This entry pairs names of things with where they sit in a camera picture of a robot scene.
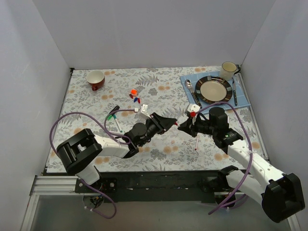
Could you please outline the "green capped black highlighter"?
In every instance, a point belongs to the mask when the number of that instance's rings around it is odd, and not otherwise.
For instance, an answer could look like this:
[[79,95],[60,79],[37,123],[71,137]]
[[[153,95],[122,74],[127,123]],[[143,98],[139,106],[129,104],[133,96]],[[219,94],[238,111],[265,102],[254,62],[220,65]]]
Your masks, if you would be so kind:
[[107,120],[110,120],[110,119],[113,117],[113,115],[115,114],[115,111],[118,110],[119,108],[120,108],[119,105],[115,106],[115,107],[111,110],[110,115],[107,117]]

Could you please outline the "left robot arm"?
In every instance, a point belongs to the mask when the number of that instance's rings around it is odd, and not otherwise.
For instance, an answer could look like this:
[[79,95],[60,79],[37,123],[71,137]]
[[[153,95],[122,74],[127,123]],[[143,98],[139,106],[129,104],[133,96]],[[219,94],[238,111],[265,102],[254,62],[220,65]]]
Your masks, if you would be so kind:
[[164,134],[177,120],[152,113],[146,123],[137,123],[132,129],[116,138],[105,138],[94,135],[89,128],[81,130],[73,137],[59,144],[56,148],[69,175],[76,175],[84,181],[86,187],[93,193],[102,188],[99,171],[93,165],[98,156],[113,156],[131,158],[139,152],[139,148],[149,143],[156,134]]

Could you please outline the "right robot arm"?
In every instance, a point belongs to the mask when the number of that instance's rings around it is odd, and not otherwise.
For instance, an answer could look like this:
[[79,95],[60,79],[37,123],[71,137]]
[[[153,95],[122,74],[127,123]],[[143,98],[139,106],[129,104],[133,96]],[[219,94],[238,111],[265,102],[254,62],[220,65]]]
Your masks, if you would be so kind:
[[209,118],[202,119],[199,108],[196,104],[189,104],[188,119],[178,129],[192,137],[199,133],[211,135],[218,148],[248,171],[244,174],[234,166],[222,169],[218,173],[218,187],[221,190],[240,190],[258,202],[265,214],[276,223],[305,208],[297,175],[285,174],[253,153],[243,137],[229,127],[224,109],[213,107],[209,111]]

